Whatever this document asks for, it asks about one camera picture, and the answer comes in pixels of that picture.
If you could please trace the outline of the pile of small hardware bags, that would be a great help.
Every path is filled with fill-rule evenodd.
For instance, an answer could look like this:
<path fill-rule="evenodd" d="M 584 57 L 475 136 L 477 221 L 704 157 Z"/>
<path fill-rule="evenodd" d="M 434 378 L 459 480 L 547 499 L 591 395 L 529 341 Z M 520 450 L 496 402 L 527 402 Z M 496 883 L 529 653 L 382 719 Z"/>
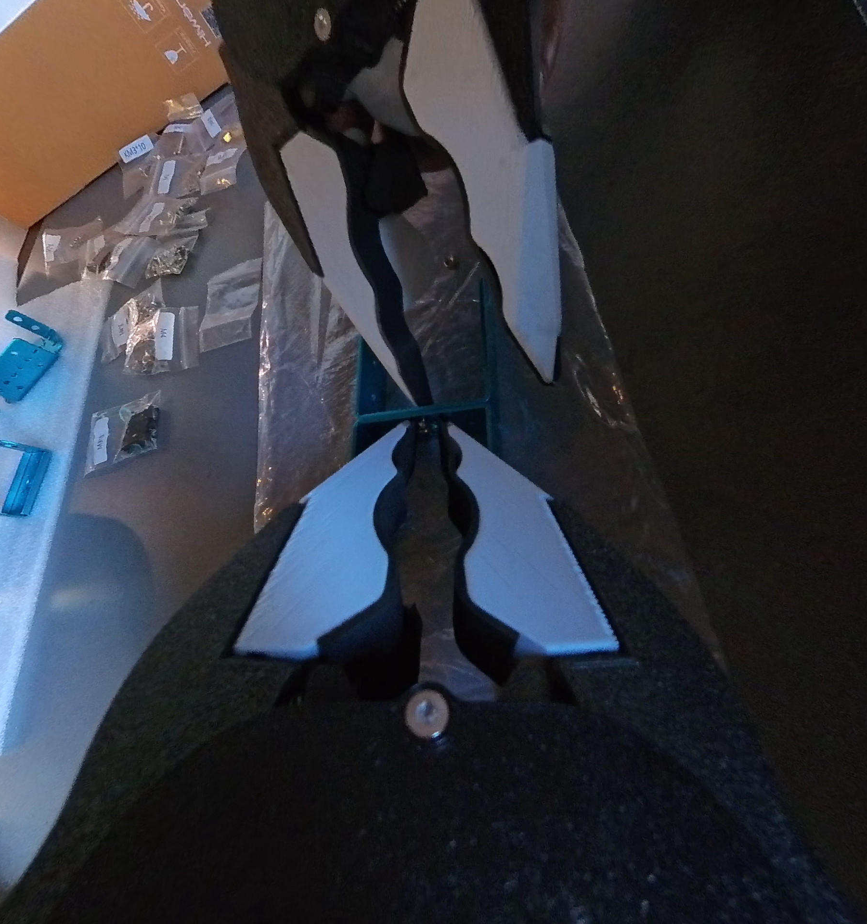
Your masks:
<path fill-rule="evenodd" d="M 125 212 L 39 233 L 27 270 L 51 280 L 99 279 L 136 291 L 178 276 L 211 223 L 210 200 L 238 182 L 247 144 L 232 90 L 204 104 L 165 103 L 168 122 L 119 156 Z"/>

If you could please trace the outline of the person's right hand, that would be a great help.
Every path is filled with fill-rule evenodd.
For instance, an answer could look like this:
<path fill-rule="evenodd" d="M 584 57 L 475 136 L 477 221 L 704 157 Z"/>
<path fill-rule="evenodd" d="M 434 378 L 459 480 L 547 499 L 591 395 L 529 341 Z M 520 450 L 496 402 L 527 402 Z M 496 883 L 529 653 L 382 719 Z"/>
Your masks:
<path fill-rule="evenodd" d="M 533 1 L 531 3 L 531 43 L 535 80 L 535 106 L 540 129 L 545 128 L 544 115 L 547 88 L 562 46 L 573 1 Z"/>

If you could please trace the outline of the orange and white cardboard box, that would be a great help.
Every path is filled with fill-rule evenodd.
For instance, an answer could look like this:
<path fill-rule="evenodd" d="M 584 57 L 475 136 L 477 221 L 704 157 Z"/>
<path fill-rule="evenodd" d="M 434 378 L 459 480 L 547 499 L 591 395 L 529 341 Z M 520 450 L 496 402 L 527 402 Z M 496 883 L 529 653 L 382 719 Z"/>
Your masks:
<path fill-rule="evenodd" d="M 207 1 L 39 1 L 0 32 L 0 216 L 30 226 L 227 82 Z"/>

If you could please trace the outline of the grey desk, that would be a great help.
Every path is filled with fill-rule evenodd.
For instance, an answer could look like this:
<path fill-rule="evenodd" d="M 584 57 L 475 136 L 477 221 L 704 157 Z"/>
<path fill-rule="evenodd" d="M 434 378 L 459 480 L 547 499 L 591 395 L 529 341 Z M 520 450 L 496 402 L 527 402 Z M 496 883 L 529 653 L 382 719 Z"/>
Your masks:
<path fill-rule="evenodd" d="M 711 616 L 768 666 L 867 629 L 867 25 L 853 2 L 629 2 L 565 30 L 558 209 Z M 457 192 L 429 148 L 423 191 Z M 359 699 L 232 642 L 262 526 L 120 687 L 0 922 L 862 922 L 722 706 Z M 712 647 L 703 636 L 706 644 Z"/>

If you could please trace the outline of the white foam sheet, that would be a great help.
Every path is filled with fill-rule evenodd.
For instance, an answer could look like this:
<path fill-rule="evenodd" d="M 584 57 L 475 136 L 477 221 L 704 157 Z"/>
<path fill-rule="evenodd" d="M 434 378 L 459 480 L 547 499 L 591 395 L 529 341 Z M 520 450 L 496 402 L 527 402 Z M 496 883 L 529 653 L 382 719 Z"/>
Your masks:
<path fill-rule="evenodd" d="M 16 264 L 0 256 L 0 353 L 15 338 L 39 340 L 5 319 L 12 309 L 55 329 L 57 362 L 20 403 L 0 398 L 0 439 L 51 451 L 30 516 L 0 516 L 0 756 L 10 747 L 11 714 L 49 551 L 76 455 L 78 435 L 111 287 L 73 282 L 17 304 Z M 0 505 L 19 455 L 0 449 Z"/>

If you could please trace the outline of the large clear plastic bag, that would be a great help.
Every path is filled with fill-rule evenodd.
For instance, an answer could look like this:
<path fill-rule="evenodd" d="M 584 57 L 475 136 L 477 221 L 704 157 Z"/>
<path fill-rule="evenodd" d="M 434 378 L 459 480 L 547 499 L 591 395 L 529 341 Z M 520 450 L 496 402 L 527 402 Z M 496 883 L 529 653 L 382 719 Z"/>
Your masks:
<path fill-rule="evenodd" d="M 415 235 L 407 254 L 420 256 L 420 297 L 407 310 L 410 325 L 422 302 L 445 302 L 474 271 L 487 275 L 459 231 L 459 196 L 430 194 L 408 210 L 404 236 Z M 397 699 L 416 684 L 446 699 L 484 701 L 549 699 L 560 676 L 565 697 L 623 714 L 704 713 L 726 698 L 723 671 L 705 640 L 660 592 L 635 570 L 626 548 L 651 563 L 652 575 L 689 576 L 668 567 L 647 535 L 655 532 L 661 500 L 634 416 L 620 392 L 611 346 L 566 215 L 558 209 L 562 269 L 561 378 L 554 385 L 531 379 L 531 367 L 498 321 L 500 443 L 498 456 L 553 499 L 555 512 L 619 640 L 616 653 L 571 657 L 466 657 L 453 633 L 453 577 L 461 536 L 448 514 L 440 431 L 416 428 L 416 458 L 407 485 L 406 520 L 395 536 L 404 603 L 404 635 L 382 659 L 272 659 L 292 667 L 331 665 L 348 676 L 359 699 Z M 444 257 L 456 258 L 453 270 Z M 324 280 L 311 271 L 275 209 L 264 221 L 264 302 L 259 369 L 257 520 L 281 535 L 278 551 L 254 602 L 300 514 L 301 500 L 345 467 L 356 418 L 357 361 L 363 339 Z"/>

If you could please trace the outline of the small bag of black screws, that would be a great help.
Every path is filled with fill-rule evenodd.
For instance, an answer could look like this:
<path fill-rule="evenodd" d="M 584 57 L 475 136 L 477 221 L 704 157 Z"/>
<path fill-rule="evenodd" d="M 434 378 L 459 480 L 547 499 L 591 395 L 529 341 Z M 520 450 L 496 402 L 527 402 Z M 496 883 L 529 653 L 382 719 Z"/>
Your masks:
<path fill-rule="evenodd" d="M 161 392 L 92 415 L 84 464 L 85 476 L 155 451 L 159 444 Z"/>

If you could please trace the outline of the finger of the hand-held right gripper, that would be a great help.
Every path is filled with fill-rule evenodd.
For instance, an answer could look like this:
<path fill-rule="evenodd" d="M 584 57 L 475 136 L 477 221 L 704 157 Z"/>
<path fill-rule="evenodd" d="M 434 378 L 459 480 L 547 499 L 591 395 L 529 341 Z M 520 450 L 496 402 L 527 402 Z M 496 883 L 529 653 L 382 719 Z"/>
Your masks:
<path fill-rule="evenodd" d="M 319 275 L 404 396 L 432 404 L 420 347 L 405 311 L 416 301 L 416 262 L 404 220 L 394 224 L 365 202 L 368 155 L 340 136 L 296 134 L 280 150 Z"/>
<path fill-rule="evenodd" d="M 527 137 L 507 77 L 480 2 L 416 3 L 404 98 L 452 159 L 506 325 L 549 384 L 562 328 L 555 152 Z"/>

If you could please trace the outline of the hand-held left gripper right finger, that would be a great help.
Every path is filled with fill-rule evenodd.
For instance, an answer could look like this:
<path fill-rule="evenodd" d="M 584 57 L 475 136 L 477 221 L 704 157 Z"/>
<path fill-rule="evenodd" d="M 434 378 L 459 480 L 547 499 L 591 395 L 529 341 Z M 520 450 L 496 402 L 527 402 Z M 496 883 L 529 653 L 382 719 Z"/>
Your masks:
<path fill-rule="evenodd" d="M 461 536 L 453 633 L 466 657 L 616 653 L 601 602 L 552 497 L 457 426 L 440 431 L 448 514 Z"/>

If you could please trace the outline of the small blue U bracket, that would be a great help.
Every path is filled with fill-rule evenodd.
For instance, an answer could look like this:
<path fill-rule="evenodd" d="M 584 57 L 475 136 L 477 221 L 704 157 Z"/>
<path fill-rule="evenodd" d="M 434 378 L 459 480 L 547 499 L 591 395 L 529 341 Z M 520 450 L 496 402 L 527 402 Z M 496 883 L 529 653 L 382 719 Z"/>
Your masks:
<path fill-rule="evenodd" d="M 30 516 L 51 463 L 51 451 L 0 439 L 0 449 L 19 455 L 12 480 L 0 505 L 0 516 L 13 519 Z"/>

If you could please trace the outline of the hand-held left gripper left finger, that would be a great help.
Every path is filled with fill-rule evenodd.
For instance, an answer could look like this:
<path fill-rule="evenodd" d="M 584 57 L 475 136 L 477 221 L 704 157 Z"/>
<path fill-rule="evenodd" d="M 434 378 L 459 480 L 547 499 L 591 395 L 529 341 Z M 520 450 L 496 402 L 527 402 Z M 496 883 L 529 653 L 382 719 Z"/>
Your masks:
<path fill-rule="evenodd" d="M 301 500 L 234 654 L 383 659 L 395 651 L 404 603 L 393 546 L 415 458 L 416 428 L 398 424 Z"/>

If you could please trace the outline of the blue holed U bracket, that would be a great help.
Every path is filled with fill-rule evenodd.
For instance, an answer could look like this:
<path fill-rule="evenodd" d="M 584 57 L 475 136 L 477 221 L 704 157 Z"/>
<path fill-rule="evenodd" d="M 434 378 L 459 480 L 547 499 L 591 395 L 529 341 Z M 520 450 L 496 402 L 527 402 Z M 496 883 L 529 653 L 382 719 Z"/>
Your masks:
<path fill-rule="evenodd" d="M 55 329 L 17 309 L 8 311 L 5 319 L 39 340 L 15 338 L 0 353 L 0 398 L 14 405 L 23 401 L 57 362 L 65 342 Z"/>

